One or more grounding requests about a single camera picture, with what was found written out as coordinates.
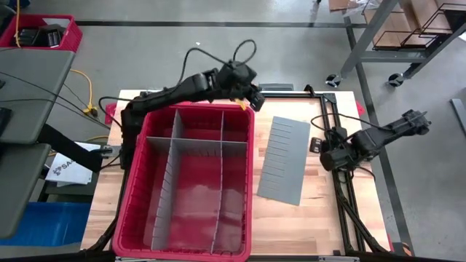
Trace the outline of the large red plastic bin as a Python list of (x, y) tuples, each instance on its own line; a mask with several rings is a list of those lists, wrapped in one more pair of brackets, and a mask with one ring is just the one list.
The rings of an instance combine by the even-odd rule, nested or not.
[[(223, 191), (215, 252), (219, 157), (181, 155), (181, 166), (168, 246), (152, 250), (151, 241), (167, 153), (148, 137), (170, 138), (175, 110), (181, 115), (180, 138), (246, 142), (246, 156), (223, 157)], [(245, 262), (251, 251), (254, 114), (238, 105), (178, 104), (148, 113), (137, 137), (135, 154), (119, 210), (112, 249), (120, 257), (170, 261)]]

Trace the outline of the grey metal cart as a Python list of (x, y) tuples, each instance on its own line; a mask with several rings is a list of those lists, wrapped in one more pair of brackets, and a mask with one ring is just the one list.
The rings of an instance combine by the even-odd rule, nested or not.
[(349, 9), (353, 12), (361, 11), (366, 28), (337, 74), (342, 79), (358, 63), (408, 63), (406, 71), (396, 74), (402, 74), (405, 80), (410, 79), (455, 38), (466, 32), (466, 0), (437, 0), (438, 6), (445, 12), (452, 34), (439, 36), (425, 48), (374, 49), (372, 40), (375, 34), (399, 2), (400, 0), (358, 0), (358, 7)]

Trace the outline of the small cardboard box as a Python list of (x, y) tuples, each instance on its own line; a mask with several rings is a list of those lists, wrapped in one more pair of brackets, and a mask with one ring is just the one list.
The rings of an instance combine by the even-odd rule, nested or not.
[(330, 12), (354, 9), (358, 7), (358, 5), (358, 0), (328, 0), (328, 7)]

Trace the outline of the grey metal bar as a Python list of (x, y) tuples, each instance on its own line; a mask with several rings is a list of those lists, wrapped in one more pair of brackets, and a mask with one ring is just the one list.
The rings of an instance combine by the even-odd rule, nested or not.
[(456, 114), (460, 127), (466, 136), (466, 108), (463, 102), (458, 98), (451, 99), (450, 104), (454, 110), (454, 113)]

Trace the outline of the large cardboard box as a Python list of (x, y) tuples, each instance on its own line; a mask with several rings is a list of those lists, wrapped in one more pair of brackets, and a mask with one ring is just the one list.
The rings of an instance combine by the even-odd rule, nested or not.
[(425, 48), (453, 31), (437, 0), (400, 0), (372, 40), (374, 49)]

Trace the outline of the black desk support bar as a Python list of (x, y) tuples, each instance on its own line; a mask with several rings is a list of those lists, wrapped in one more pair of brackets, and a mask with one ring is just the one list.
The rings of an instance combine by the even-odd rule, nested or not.
[(100, 172), (102, 157), (99, 153), (82, 148), (48, 124), (42, 127), (37, 141), (50, 145), (59, 154), (67, 156), (88, 170)]

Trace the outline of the small red basket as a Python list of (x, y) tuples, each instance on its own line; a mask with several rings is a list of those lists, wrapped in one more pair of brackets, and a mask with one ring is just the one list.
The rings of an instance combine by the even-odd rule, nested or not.
[[(72, 20), (70, 25), (65, 30), (61, 43), (58, 47), (22, 47), (25, 49), (57, 49), (64, 51), (77, 52), (82, 40), (83, 33), (76, 24), (74, 16), (72, 15), (43, 15), (43, 14), (23, 14), (19, 16), (20, 28), (40, 27), (45, 23), (43, 18), (58, 17), (69, 18)], [(0, 47), (1, 48), (17, 48), (14, 43), (14, 35), (16, 33), (16, 16), (13, 15), (11, 21), (6, 25), (4, 31), (0, 34)]]

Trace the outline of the white paper with logo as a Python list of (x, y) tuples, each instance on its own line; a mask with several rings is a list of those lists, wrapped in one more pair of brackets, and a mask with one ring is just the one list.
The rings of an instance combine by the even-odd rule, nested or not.
[(68, 184), (86, 185), (91, 182), (93, 172), (76, 163), (71, 158), (56, 153), (45, 180), (57, 182), (60, 186)]

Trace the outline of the white paper sheet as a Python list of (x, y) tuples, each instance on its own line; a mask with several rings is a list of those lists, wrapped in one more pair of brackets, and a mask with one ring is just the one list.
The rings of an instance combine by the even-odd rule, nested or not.
[(48, 28), (67, 29), (72, 22), (69, 18), (49, 17), (43, 18), (45, 26)]

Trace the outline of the black floor stand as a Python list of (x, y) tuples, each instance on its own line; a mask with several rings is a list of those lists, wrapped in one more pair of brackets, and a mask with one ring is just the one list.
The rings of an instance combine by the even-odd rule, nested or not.
[(38, 179), (38, 202), (79, 202), (91, 203), (97, 181), (93, 180), (87, 185), (73, 184), (57, 187), (55, 182)]

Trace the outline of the black device in basket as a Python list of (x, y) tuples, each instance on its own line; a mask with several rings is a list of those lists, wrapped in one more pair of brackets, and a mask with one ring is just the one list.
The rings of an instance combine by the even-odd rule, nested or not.
[(21, 47), (53, 48), (60, 45), (65, 30), (58, 24), (21, 28), (17, 37)]

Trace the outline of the grey desk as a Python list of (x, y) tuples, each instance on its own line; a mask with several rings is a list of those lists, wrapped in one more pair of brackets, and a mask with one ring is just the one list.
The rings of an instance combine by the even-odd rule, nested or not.
[(50, 146), (37, 138), (69, 72), (75, 53), (0, 48), (0, 107), (12, 117), (0, 137), (0, 239), (17, 231)]

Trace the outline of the blue plastic bin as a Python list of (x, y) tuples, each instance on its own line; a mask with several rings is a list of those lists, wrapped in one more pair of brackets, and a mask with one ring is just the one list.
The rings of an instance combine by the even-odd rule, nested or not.
[(90, 203), (30, 202), (17, 231), (0, 246), (57, 247), (81, 242)]

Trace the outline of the black device on desk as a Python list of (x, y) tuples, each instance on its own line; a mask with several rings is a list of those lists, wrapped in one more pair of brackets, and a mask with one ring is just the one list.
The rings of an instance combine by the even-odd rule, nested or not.
[(0, 107), (0, 137), (5, 131), (11, 117), (12, 117), (11, 109)]

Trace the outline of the grey mount plate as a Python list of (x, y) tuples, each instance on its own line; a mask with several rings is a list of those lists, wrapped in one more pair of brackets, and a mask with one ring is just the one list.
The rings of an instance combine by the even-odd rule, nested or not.
[(293, 84), (285, 83), (260, 84), (259, 87), (263, 91), (294, 91)]

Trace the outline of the black aluminium frame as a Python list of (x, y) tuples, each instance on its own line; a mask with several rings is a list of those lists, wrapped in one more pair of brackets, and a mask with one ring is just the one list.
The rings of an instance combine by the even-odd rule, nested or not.
[[(253, 189), (258, 188), (274, 116), (309, 122), (320, 115), (320, 101), (304, 91), (271, 91), (256, 114)], [(370, 165), (355, 171), (353, 186), (360, 219), (372, 236), (389, 250), (386, 226)], [(108, 167), (98, 178), (81, 246), (89, 248), (108, 228), (117, 212), (123, 172)], [(333, 178), (317, 154), (307, 156), (300, 205), (253, 196), (253, 255), (330, 255), (343, 250)]]

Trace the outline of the silver metal bracket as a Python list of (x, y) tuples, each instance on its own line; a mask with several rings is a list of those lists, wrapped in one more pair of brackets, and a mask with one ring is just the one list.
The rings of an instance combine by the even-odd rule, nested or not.
[(319, 256), (317, 259), (318, 262), (360, 262), (360, 259), (357, 257), (350, 256)]

